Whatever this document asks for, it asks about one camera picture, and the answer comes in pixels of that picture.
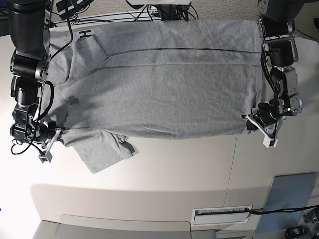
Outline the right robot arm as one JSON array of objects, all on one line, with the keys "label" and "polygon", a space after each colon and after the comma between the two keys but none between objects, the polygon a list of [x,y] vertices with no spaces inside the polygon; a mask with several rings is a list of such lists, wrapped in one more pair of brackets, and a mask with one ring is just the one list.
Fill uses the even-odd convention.
[{"label": "right robot arm", "polygon": [[9,33],[15,46],[10,96],[16,104],[10,135],[13,145],[35,147],[41,162],[51,161],[50,149],[63,131],[55,122],[43,121],[54,99],[54,86],[46,79],[52,4],[51,0],[7,1]]}]

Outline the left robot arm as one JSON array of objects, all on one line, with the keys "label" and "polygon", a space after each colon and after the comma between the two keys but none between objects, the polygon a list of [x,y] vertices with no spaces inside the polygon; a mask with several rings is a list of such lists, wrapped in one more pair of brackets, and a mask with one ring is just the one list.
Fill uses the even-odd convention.
[{"label": "left robot arm", "polygon": [[257,3],[258,29],[262,39],[261,66],[274,97],[259,103],[248,115],[249,131],[260,130],[263,144],[275,147],[286,117],[301,113],[298,77],[293,64],[299,59],[295,43],[295,18],[304,6],[303,0],[260,0]]}]

